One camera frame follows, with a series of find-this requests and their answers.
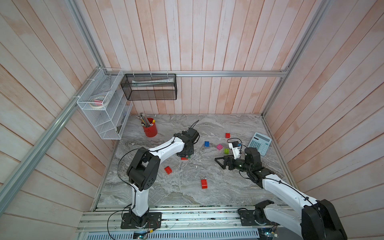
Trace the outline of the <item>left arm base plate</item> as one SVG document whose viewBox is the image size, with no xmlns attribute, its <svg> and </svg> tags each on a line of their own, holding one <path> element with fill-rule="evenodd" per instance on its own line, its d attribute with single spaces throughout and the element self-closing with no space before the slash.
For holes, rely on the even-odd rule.
<svg viewBox="0 0 384 240">
<path fill-rule="evenodd" d="M 141 217 L 138 217 L 134 213 L 125 213 L 123 214 L 121 229 L 156 230 L 161 227 L 161 221 L 161 212 L 147 212 Z"/>
</svg>

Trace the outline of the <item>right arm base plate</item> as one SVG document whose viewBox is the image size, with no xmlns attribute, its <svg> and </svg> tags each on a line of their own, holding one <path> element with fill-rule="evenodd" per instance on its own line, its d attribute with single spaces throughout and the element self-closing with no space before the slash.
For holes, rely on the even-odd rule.
<svg viewBox="0 0 384 240">
<path fill-rule="evenodd" d="M 266 219 L 266 216 L 261 213 L 260 210 L 248 210 L 246 208 L 240 208 L 237 210 L 240 216 L 242 226 L 279 226 L 278 223 L 271 222 Z"/>
</svg>

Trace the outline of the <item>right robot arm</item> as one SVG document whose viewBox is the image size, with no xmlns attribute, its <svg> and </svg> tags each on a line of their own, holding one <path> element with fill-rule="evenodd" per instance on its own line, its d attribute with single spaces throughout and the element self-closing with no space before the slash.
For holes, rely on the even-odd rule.
<svg viewBox="0 0 384 240">
<path fill-rule="evenodd" d="M 277 223 L 296 233 L 304 240 L 346 240 L 347 234 L 334 205 L 328 200 L 317 200 L 283 181 L 273 171 L 263 167 L 256 148 L 245 148 L 237 141 L 229 143 L 232 155 L 215 158 L 224 170 L 246 173 L 247 179 L 274 194 L 292 208 L 282 209 L 273 201 L 265 200 L 255 205 L 254 222 L 259 225 Z"/>
</svg>

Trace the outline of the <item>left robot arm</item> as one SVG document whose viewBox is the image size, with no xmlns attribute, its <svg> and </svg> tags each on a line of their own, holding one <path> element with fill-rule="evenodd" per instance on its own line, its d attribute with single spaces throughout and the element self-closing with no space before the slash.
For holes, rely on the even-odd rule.
<svg viewBox="0 0 384 240">
<path fill-rule="evenodd" d="M 190 128 L 174 134 L 173 138 L 157 147 L 137 150 L 127 170 L 129 184 L 133 187 L 132 205 L 128 217 L 124 217 L 134 227 L 143 227 L 148 221 L 149 188 L 156 181 L 160 164 L 173 155 L 184 158 L 194 154 L 194 144 L 200 134 Z"/>
</svg>

